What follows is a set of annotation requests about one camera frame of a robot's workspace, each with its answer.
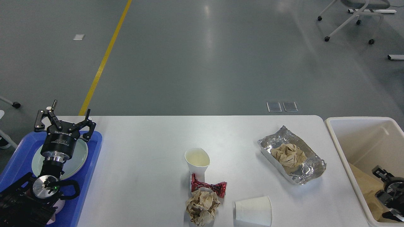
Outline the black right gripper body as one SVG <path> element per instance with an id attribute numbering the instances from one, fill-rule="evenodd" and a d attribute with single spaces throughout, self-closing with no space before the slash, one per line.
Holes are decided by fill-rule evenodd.
<path id="1" fill-rule="evenodd" d="M 402 177 L 392 177 L 391 181 L 386 182 L 384 190 L 390 197 L 384 202 L 384 205 L 388 208 L 403 210 L 403 188 L 404 178 Z"/>

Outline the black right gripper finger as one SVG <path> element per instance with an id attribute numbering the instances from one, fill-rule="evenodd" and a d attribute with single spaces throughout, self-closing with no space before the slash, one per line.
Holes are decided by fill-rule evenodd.
<path id="1" fill-rule="evenodd" d="M 394 177 L 393 174 L 386 171 L 385 169 L 382 169 L 379 165 L 375 166 L 372 169 L 372 174 L 375 175 L 375 177 L 381 179 L 381 181 L 384 183 L 391 181 L 391 178 Z"/>
<path id="2" fill-rule="evenodd" d="M 378 201 L 388 208 L 388 212 L 382 214 L 383 218 L 391 219 L 398 222 L 404 221 L 404 195 L 391 196 L 385 191 L 378 191 L 375 193 Z"/>

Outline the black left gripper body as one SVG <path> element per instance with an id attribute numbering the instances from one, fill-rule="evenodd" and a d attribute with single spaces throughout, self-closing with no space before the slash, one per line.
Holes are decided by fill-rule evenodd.
<path id="1" fill-rule="evenodd" d="M 70 160 L 74 154 L 77 140 L 80 137 L 78 129 L 48 128 L 45 142 L 41 149 L 41 155 L 46 161 L 58 161 L 61 163 Z"/>

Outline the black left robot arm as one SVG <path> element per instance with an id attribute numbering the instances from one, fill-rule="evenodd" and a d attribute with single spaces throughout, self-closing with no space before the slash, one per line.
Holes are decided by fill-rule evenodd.
<path id="1" fill-rule="evenodd" d="M 2 227 L 45 227 L 59 200 L 72 200 L 81 193 L 77 181 L 61 179 L 63 166 L 73 157 L 77 141 L 92 138 L 96 123 L 89 119 L 90 109 L 79 123 L 59 120 L 54 113 L 56 104 L 57 100 L 51 108 L 40 109 L 34 125 L 35 132 L 47 133 L 39 175 L 28 172 L 1 192 Z"/>

